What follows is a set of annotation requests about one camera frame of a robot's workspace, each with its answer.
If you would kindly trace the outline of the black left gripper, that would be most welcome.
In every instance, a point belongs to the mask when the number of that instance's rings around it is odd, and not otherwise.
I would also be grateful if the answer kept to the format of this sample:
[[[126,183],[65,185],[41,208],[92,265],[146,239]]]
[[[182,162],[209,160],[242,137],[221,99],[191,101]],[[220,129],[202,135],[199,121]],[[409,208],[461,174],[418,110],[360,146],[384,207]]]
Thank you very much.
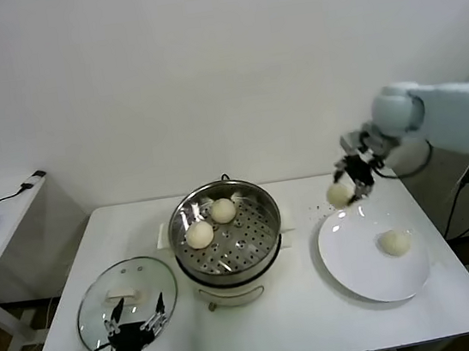
[[[163,294],[159,294],[155,313],[143,326],[141,322],[118,326],[123,307],[124,301],[121,298],[111,311],[111,318],[103,322],[109,335],[108,342],[115,351],[142,351],[165,327],[167,317]]]

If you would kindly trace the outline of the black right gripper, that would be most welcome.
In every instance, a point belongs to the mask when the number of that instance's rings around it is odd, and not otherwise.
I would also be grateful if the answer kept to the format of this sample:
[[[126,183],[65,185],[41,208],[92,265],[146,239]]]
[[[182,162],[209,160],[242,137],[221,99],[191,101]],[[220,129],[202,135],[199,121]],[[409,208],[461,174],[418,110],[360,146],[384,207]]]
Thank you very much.
[[[375,183],[371,172],[371,166],[358,154],[347,155],[334,164],[334,184],[337,184],[347,174],[356,185],[349,198],[349,205],[364,200],[371,194]]]

